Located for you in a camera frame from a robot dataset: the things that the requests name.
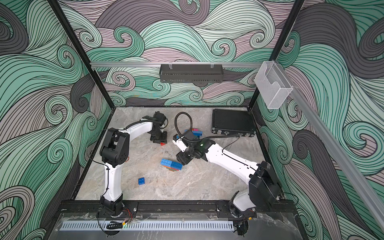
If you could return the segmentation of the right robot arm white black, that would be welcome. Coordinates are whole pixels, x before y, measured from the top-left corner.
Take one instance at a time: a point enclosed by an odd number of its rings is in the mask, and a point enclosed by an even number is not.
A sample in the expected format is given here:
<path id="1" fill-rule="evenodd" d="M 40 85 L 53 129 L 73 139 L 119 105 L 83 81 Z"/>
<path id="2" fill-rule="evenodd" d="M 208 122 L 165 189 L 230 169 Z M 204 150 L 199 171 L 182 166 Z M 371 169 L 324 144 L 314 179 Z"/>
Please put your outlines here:
<path id="1" fill-rule="evenodd" d="M 178 139 L 173 140 L 173 144 L 180 149 L 177 161 L 182 165 L 193 159 L 203 159 L 226 169 L 248 185 L 247 190 L 237 191 L 229 202 L 233 216 L 244 217 L 246 211 L 270 211 L 278 201 L 281 186 L 271 164 L 243 159 L 210 139 L 194 143 Z"/>

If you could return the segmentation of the aluminium rail wall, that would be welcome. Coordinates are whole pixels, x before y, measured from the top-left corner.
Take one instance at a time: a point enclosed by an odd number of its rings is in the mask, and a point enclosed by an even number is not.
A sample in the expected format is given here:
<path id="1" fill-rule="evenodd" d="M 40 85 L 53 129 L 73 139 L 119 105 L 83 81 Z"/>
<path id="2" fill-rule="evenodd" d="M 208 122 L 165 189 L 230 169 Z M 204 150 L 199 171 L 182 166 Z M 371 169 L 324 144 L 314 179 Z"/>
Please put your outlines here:
<path id="1" fill-rule="evenodd" d="M 97 61 L 90 62 L 92 68 L 159 68 L 161 65 L 222 65 L 223 68 L 259 68 L 262 62 L 108 62 L 108 61 Z"/>
<path id="2" fill-rule="evenodd" d="M 292 91 L 290 95 L 296 100 L 302 113 L 307 117 L 309 123 L 317 132 L 319 139 L 324 143 L 331 157 L 337 162 L 340 169 L 344 172 L 355 191 L 366 205 L 372 217 L 375 219 L 381 230 L 384 229 L 384 203 L 376 193 L 372 185 L 358 170 L 353 160 L 341 146 L 339 141 L 333 136 L 330 129 L 319 116 L 319 111 L 314 110 L 305 94 L 290 78 L 284 67 L 277 61 L 273 61 L 278 66 L 278 70 L 283 75 L 283 79 L 288 83 Z"/>

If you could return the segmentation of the black perforated wall tray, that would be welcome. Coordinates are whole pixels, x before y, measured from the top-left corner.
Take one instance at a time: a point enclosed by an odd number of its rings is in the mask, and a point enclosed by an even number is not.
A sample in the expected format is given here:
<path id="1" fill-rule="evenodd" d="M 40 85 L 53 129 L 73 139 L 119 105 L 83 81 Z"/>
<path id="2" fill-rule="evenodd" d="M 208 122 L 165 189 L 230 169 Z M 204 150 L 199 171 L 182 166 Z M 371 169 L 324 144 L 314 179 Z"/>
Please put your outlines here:
<path id="1" fill-rule="evenodd" d="M 159 75 L 163 83 L 221 83 L 224 69 L 222 65 L 161 65 Z"/>

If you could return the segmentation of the black frame post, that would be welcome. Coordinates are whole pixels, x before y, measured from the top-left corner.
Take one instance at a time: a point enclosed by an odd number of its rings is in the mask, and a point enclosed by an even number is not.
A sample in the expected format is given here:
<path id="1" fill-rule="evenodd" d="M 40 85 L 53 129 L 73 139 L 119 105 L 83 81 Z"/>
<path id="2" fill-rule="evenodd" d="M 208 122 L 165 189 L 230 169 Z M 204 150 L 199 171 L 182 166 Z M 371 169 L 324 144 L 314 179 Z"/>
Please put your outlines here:
<path id="1" fill-rule="evenodd" d="M 91 75 L 96 86 L 100 90 L 102 96 L 106 100 L 108 106 L 110 107 L 110 109 L 112 111 L 114 111 L 116 109 L 116 106 L 114 105 L 114 103 L 113 103 L 111 97 L 109 96 L 106 88 L 104 87 L 103 82 L 102 82 L 99 74 L 97 73 L 97 71 L 92 69 L 91 61 L 90 61 L 88 55 L 86 54 L 84 48 L 82 47 L 79 39 L 77 38 L 72 26 L 70 25 L 70 22 L 68 21 L 67 17 L 65 16 L 62 8 L 60 7 L 59 2 L 54 1 L 54 0 L 47 0 L 47 2 L 49 3 L 49 5 L 50 5 L 51 9 L 53 10 L 54 14 L 56 15 L 57 19 L 59 20 L 61 26 L 65 30 L 70 41 L 74 45 L 75 50 L 77 51 L 77 53 L 80 56 L 80 59 L 82 60 L 83 64 L 86 66 L 89 74 Z"/>
<path id="2" fill-rule="evenodd" d="M 304 5 L 304 1 L 293 1 L 292 3 L 290 3 L 290 8 L 289 8 L 289 11 L 287 13 L 287 16 L 284 17 L 283 20 L 278 22 L 278 24 L 276 25 L 276 29 L 280 30 L 281 33 L 277 39 L 277 43 L 275 44 L 272 53 L 271 53 L 271 55 L 267 61 L 276 61 L 278 64 L 280 64 L 278 61 L 278 56 L 281 53 L 283 46 L 286 43 L 288 36 L 292 31 L 292 28 L 296 22 L 296 19 L 299 15 L 300 11 L 303 8 L 303 5 Z M 251 98 L 251 101 L 247 107 L 248 112 L 251 112 L 254 109 L 256 109 L 258 97 L 262 97 L 262 96 L 261 96 L 258 88 L 256 88 L 256 90 L 255 90 L 255 92 Z"/>

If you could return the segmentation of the clear plastic wall bin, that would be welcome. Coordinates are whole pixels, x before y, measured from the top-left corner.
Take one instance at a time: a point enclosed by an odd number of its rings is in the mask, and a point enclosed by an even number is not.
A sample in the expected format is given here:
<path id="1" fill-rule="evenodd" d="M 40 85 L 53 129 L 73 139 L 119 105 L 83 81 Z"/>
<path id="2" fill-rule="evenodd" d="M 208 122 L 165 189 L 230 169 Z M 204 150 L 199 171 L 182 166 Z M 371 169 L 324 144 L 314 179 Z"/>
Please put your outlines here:
<path id="1" fill-rule="evenodd" d="M 276 61 L 264 61 L 255 77 L 268 109 L 279 109 L 293 90 L 288 75 Z"/>

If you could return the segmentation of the black case on table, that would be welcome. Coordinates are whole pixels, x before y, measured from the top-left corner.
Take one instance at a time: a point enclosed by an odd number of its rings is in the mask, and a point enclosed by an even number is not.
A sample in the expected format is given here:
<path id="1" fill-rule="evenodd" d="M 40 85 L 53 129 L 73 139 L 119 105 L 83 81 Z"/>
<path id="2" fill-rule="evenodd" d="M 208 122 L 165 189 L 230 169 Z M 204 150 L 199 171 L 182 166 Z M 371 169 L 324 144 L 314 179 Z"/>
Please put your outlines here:
<path id="1" fill-rule="evenodd" d="M 213 109 L 211 132 L 218 135 L 254 137 L 256 125 L 247 111 Z"/>

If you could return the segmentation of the aluminium rail back wall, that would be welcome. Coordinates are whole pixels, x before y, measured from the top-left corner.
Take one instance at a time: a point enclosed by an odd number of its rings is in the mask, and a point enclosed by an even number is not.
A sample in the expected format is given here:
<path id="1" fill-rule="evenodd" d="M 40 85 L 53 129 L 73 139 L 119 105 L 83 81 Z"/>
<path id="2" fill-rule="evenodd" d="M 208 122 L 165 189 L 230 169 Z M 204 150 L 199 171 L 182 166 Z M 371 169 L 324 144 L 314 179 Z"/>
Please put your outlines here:
<path id="1" fill-rule="evenodd" d="M 259 68 L 262 62 L 108 62 L 108 61 L 97 61 L 90 62 L 92 68 L 159 68 L 161 65 L 222 65 L 223 68 Z"/>

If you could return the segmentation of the black frame post left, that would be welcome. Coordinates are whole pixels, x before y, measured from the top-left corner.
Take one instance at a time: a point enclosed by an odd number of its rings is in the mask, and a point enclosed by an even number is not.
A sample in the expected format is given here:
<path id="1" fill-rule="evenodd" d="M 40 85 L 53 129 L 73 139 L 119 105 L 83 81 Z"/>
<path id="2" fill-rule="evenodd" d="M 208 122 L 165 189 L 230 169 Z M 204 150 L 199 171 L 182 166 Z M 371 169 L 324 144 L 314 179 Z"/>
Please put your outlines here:
<path id="1" fill-rule="evenodd" d="M 53 10 L 54 14 L 56 15 L 57 19 L 59 20 L 61 26 L 65 30 L 70 41 L 74 45 L 75 50 L 77 51 L 77 53 L 80 56 L 80 59 L 82 60 L 83 64 L 86 66 L 89 74 L 91 75 L 96 86 L 100 90 L 102 96 L 106 100 L 108 106 L 110 107 L 110 109 L 112 111 L 114 111 L 116 109 L 116 106 L 114 105 L 114 103 L 113 103 L 111 97 L 109 96 L 106 88 L 104 87 L 103 82 L 102 82 L 99 74 L 97 73 L 97 71 L 92 69 L 91 61 L 90 61 L 88 55 L 86 54 L 84 48 L 82 47 L 79 39 L 77 38 L 72 26 L 70 25 L 70 22 L 68 21 L 67 17 L 65 16 L 62 8 L 60 7 L 59 2 L 54 1 L 54 0 L 47 0 L 47 2 L 49 3 L 49 5 L 50 5 L 51 9 Z"/>

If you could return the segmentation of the light blue brick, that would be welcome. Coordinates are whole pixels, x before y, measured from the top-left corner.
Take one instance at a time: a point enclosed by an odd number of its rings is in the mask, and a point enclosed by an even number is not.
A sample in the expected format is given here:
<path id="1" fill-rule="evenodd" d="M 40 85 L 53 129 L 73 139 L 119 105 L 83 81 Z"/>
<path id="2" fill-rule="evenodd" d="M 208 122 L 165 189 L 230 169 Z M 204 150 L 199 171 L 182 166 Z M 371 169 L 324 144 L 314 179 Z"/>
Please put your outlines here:
<path id="1" fill-rule="evenodd" d="M 162 166 L 165 166 L 165 167 L 168 167 L 168 168 L 170 168 L 171 166 L 172 166 L 172 161 L 170 161 L 170 160 L 166 160 L 166 159 L 162 159 L 161 160 L 161 165 Z"/>

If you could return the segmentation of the black frame post right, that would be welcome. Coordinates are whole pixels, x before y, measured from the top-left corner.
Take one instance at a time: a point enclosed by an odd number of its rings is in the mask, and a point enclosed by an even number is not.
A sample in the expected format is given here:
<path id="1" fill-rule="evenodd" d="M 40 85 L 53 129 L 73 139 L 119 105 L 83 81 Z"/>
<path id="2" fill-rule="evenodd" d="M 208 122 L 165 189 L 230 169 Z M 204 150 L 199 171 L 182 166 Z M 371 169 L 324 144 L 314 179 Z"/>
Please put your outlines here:
<path id="1" fill-rule="evenodd" d="M 278 61 L 278 56 L 281 53 L 283 46 L 286 43 L 288 36 L 292 31 L 292 28 L 296 22 L 296 19 L 299 15 L 300 11 L 303 8 L 303 5 L 304 5 L 304 1 L 293 1 L 292 3 L 290 3 L 290 8 L 289 8 L 289 11 L 287 13 L 287 16 L 284 17 L 283 20 L 278 22 L 278 24 L 276 25 L 276 29 L 280 30 L 281 33 L 277 39 L 277 43 L 275 44 L 272 53 L 271 53 L 271 55 L 267 61 L 276 61 L 278 64 L 280 64 Z M 248 112 L 251 112 L 254 109 L 256 109 L 258 97 L 262 97 L 262 96 L 261 96 L 258 88 L 256 88 L 256 90 L 255 90 L 255 92 L 251 98 L 251 101 L 247 107 Z"/>

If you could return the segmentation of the blue long brick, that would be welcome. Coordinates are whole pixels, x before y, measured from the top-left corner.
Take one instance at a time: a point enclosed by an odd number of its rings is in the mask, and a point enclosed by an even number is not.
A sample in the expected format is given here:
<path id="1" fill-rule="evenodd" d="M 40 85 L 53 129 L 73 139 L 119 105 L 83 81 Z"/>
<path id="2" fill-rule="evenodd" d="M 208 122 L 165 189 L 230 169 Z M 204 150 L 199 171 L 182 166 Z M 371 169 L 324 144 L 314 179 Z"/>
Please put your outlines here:
<path id="1" fill-rule="evenodd" d="M 180 171 L 182 169 L 183 165 L 177 162 L 171 163 L 171 168 L 177 171 Z"/>

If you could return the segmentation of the aluminium rail right wall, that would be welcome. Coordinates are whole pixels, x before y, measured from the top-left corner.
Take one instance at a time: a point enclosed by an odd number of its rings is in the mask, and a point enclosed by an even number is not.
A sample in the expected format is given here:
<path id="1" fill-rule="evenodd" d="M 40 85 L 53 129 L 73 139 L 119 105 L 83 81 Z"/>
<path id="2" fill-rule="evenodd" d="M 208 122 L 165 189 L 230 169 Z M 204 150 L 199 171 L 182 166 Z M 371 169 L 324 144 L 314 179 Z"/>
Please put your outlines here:
<path id="1" fill-rule="evenodd" d="M 319 139 L 324 143 L 331 157 L 337 162 L 340 169 L 344 172 L 355 191 L 366 205 L 372 217 L 375 219 L 381 230 L 384 229 L 384 203 L 376 193 L 372 185 L 358 170 L 353 160 L 341 146 L 339 141 L 333 136 L 330 129 L 319 116 L 319 111 L 314 110 L 305 94 L 290 78 L 284 67 L 277 61 L 273 61 L 278 66 L 278 70 L 283 75 L 283 79 L 288 83 L 292 91 L 290 95 L 296 100 L 302 113 L 307 117 L 309 123 L 317 132 Z"/>

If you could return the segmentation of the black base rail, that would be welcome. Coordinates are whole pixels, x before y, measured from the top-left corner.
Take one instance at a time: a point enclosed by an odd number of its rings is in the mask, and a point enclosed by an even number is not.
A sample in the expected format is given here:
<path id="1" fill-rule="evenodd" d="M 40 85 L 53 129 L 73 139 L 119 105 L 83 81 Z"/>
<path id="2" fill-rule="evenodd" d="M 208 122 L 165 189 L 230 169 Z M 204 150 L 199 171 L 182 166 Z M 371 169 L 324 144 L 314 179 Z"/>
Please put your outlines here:
<path id="1" fill-rule="evenodd" d="M 58 207 L 60 213 L 99 213 L 103 218 L 142 218 L 151 214 L 206 214 L 218 218 L 249 218 L 257 213 L 294 213 L 296 207 L 293 201 L 282 200 L 268 207 L 251 207 L 244 212 L 236 211 L 229 201 L 148 201 L 148 200 L 123 200 L 122 210 L 116 214 L 108 211 L 99 201 L 62 201 Z"/>

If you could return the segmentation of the blue small lego brick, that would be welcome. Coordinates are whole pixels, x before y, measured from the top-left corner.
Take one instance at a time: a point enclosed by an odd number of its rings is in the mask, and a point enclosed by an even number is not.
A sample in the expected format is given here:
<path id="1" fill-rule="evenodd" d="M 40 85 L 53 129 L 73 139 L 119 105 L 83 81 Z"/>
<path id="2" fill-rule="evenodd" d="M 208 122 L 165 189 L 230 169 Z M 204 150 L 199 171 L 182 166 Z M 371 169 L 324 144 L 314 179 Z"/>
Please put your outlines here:
<path id="1" fill-rule="evenodd" d="M 145 184 L 145 178 L 139 178 L 138 184 L 139 184 L 139 186 L 144 185 Z"/>

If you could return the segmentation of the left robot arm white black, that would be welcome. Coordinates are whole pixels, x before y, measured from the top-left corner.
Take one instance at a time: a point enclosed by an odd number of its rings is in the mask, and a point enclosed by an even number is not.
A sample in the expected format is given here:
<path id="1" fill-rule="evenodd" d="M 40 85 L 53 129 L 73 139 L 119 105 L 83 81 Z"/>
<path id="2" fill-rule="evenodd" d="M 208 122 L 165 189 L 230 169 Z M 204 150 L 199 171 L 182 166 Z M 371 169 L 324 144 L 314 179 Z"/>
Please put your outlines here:
<path id="1" fill-rule="evenodd" d="M 105 168 L 105 190 L 100 197 L 100 204 L 112 217 L 119 217 L 123 213 L 122 167 L 129 160 L 131 141 L 143 134 L 150 134 L 152 143 L 166 144 L 167 132 L 164 128 L 167 125 L 167 117 L 156 112 L 152 117 L 145 116 L 124 128 L 110 128 L 106 131 L 100 149 Z"/>

